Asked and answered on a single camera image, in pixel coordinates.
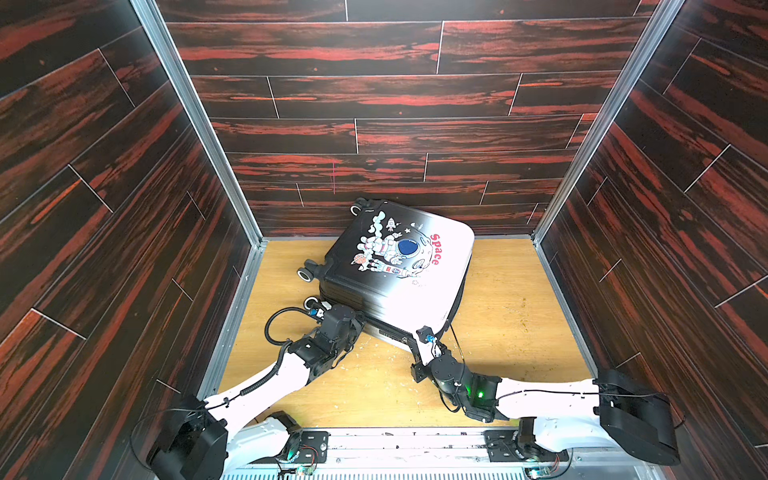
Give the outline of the black white space-print suitcase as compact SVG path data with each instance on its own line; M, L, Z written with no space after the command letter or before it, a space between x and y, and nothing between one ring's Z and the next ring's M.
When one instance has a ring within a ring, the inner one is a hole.
M424 353L418 330L441 337L460 305L475 234L465 223L388 200L359 198L354 218L318 264L322 299L362 312L369 335Z

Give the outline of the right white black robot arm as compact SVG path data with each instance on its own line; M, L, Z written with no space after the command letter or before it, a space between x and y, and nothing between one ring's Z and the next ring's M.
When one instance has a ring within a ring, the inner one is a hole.
M617 370L574 382L524 382L472 372L429 327L418 329L413 343L415 378L429 379L470 419L518 421L514 451L522 458L620 448L651 464L680 462L669 397Z

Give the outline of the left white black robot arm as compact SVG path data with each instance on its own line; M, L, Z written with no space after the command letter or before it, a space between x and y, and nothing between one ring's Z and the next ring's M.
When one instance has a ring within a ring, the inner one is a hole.
M258 425L248 423L331 370L354 348L364 325L362 313L334 305L310 333L283 342L272 366L220 394L203 400L189 395L178 407L164 409L147 467L159 479L219 479L278 456L298 429L292 418L274 414Z

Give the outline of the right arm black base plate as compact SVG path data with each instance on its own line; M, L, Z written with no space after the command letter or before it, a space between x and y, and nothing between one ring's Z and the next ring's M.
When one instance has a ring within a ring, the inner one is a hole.
M486 430L483 432L485 448L491 462L544 462L567 461L566 450L553 452L536 443L536 437L526 430Z

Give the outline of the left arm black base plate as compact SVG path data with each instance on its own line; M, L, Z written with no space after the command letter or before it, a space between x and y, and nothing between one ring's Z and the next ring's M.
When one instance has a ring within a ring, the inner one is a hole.
M294 432L275 459L285 465L317 465L327 461L330 433L323 430Z

